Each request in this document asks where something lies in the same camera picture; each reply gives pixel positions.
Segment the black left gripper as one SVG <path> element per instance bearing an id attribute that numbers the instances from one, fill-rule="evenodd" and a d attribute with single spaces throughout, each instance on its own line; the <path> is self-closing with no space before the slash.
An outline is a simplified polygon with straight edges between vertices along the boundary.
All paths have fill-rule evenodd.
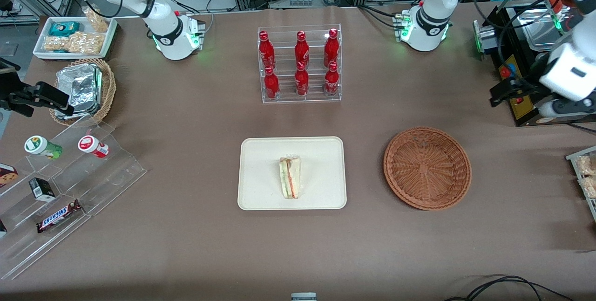
<path id="1" fill-rule="evenodd" d="M 548 52 L 522 56 L 515 78 L 506 78 L 490 89 L 490 106 L 497 107 L 510 99 L 519 103 L 524 96 L 529 95 L 538 95 L 541 98 L 551 95 L 551 91 L 539 82 L 547 68 L 549 57 Z"/>

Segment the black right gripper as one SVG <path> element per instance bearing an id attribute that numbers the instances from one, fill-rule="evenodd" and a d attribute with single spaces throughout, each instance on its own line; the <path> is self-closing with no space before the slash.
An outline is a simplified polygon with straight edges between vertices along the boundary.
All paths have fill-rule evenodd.
<path id="1" fill-rule="evenodd" d="M 73 116 L 75 109 L 69 104 L 69 95 L 46 82 L 35 86 L 22 82 L 19 65 L 0 59 L 0 105 L 4 110 L 31 117 L 35 99 L 43 102 L 56 117 Z"/>

